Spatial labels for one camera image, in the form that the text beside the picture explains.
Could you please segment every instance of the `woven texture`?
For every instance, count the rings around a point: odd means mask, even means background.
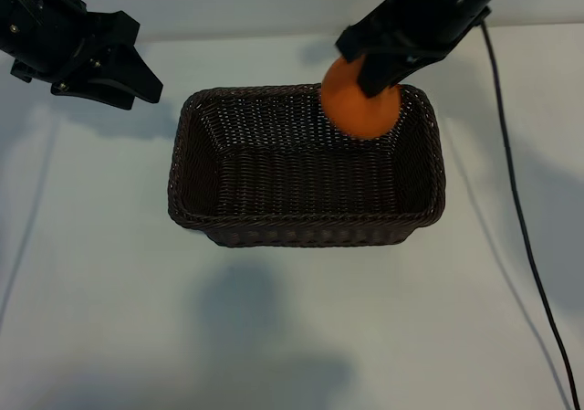
[[[319,85],[210,89],[182,109],[169,214],[228,247],[397,244],[444,210],[438,127],[402,87],[400,118],[373,141],[335,130]]]

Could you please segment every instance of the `brown wicker basket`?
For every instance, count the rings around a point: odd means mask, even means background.
[[[211,89],[182,109],[169,214],[215,243],[373,246],[404,241],[444,210],[438,127],[402,87],[395,128],[374,141],[335,130],[319,85]]]

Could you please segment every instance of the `black cable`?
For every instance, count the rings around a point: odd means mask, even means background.
[[[569,390],[572,393],[572,402],[574,403],[574,409],[580,410],[580,402],[578,400],[578,392],[576,390],[576,383],[574,382],[574,373],[572,372],[572,367],[569,363],[568,353],[564,347],[564,342],[559,335],[558,326],[554,320],[554,315],[549,307],[548,296],[544,290],[544,286],[541,283],[541,277],[539,276],[539,271],[537,270],[536,261],[533,257],[533,251],[531,250],[531,242],[529,241],[529,234],[527,232],[526,219],[523,216],[523,209],[521,208],[521,201],[519,200],[519,192],[517,191],[517,182],[515,178],[515,166],[513,165],[513,155],[511,153],[511,144],[509,142],[509,134],[507,132],[507,124],[505,118],[505,110],[503,108],[503,95],[501,93],[501,81],[499,79],[499,69],[496,64],[495,50],[493,49],[493,43],[491,42],[491,37],[489,36],[486,23],[481,23],[481,29],[483,30],[483,35],[485,36],[486,48],[489,52],[489,58],[491,60],[491,66],[493,68],[493,80],[495,81],[495,93],[496,93],[496,105],[499,110],[499,120],[501,122],[501,132],[503,133],[503,144],[505,146],[505,154],[507,160],[507,168],[509,170],[509,182],[511,183],[511,192],[513,193],[513,201],[515,202],[515,208],[517,211],[517,218],[519,218],[519,224],[521,225],[521,235],[523,236],[523,241],[526,246],[527,259],[529,260],[529,266],[531,267],[531,272],[536,280],[537,291],[539,291],[539,296],[541,297],[541,302],[546,310],[547,321],[549,321],[549,326],[556,337],[556,342],[558,343],[559,351],[562,354],[562,360],[566,366],[566,374],[568,375]]]

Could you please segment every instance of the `orange ball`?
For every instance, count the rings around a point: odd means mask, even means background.
[[[357,139],[375,139],[400,118],[402,95],[394,87],[367,98],[357,83],[364,59],[347,63],[341,57],[335,61],[322,81],[320,101],[325,115],[340,131]]]

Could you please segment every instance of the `white table surface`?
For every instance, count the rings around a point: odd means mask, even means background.
[[[584,25],[492,34],[537,263],[584,394]],[[187,97],[317,82],[333,42],[143,45],[165,90],[131,112],[51,97],[0,57],[1,408],[566,408],[479,31],[410,80],[442,133],[437,225],[397,247],[230,250],[167,216]]]

